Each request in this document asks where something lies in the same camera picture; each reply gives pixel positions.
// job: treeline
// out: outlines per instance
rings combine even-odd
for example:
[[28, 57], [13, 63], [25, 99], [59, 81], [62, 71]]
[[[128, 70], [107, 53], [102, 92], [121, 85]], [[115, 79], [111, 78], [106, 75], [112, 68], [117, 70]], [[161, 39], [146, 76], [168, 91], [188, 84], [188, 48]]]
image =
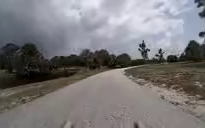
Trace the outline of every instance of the treeline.
[[148, 58], [150, 49], [146, 47], [145, 41], [139, 44], [139, 49], [141, 56], [143, 57], [144, 63], [163, 63], [163, 62], [182, 62], [182, 61], [193, 61], [200, 62], [205, 60], [205, 43], [199, 44], [195, 40], [191, 40], [180, 56], [178, 55], [168, 55], [167, 58], [164, 57], [165, 52], [160, 48], [152, 59]]
[[55, 56], [47, 59], [32, 43], [19, 47], [8, 43], [0, 48], [0, 69], [8, 73], [15, 73], [18, 77], [30, 78], [44, 76], [59, 68], [81, 66], [88, 69], [101, 67], [118, 68], [131, 64], [131, 57], [127, 53], [110, 54], [106, 49], [91, 51], [84, 49], [79, 55]]
[[116, 56], [110, 54], [106, 49], [96, 51], [84, 49], [79, 55], [55, 56], [51, 62], [56, 67], [84, 66], [88, 69], [97, 69], [106, 66], [116, 68], [129, 66], [131, 57], [127, 53]]

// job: dirt road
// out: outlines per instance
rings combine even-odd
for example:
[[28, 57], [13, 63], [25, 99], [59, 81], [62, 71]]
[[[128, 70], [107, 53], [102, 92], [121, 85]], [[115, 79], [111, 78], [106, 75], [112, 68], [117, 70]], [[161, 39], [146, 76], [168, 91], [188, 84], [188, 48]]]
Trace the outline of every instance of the dirt road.
[[123, 73], [104, 72], [0, 115], [0, 128], [205, 128]]

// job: sky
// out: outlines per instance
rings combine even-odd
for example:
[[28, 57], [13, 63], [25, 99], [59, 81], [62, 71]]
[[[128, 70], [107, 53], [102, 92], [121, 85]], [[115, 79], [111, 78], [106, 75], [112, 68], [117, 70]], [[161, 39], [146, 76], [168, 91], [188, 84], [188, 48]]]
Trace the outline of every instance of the sky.
[[145, 40], [153, 57], [159, 48], [180, 54], [205, 20], [193, 0], [0, 0], [0, 47], [35, 43], [46, 57], [107, 49], [141, 58]]

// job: grass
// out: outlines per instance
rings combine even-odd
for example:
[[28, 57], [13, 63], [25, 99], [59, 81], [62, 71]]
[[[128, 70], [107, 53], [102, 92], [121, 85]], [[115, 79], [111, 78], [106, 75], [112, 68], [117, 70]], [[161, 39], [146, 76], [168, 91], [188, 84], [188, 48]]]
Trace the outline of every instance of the grass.
[[57, 79], [60, 77], [69, 77], [74, 75], [80, 70], [80, 68], [75, 68], [75, 70], [56, 70], [53, 71], [50, 75], [43, 77], [38, 77], [35, 79], [18, 79], [15, 74], [8, 74], [4, 70], [0, 70], [0, 89], [6, 89], [11, 87], [22, 86], [24, 84], [42, 82], [45, 80]]
[[48, 93], [54, 92], [79, 80], [85, 79], [87, 77], [107, 70], [108, 69], [82, 69], [77, 74], [70, 77], [64, 77], [0, 90], [0, 113], [10, 110], [18, 105], [30, 102], [40, 96], [44, 96]]
[[126, 74], [205, 100], [205, 62], [147, 65], [126, 70]]

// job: bush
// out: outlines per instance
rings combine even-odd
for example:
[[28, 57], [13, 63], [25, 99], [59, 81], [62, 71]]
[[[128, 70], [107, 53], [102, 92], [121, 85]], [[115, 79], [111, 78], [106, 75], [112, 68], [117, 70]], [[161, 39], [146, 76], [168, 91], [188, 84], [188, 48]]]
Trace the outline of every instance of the bush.
[[178, 62], [178, 57], [176, 55], [169, 55], [167, 57], [167, 62], [169, 62], [169, 63]]
[[146, 62], [143, 59], [131, 60], [131, 63], [130, 63], [131, 66], [138, 66], [138, 65], [143, 65], [143, 64], [146, 64]]

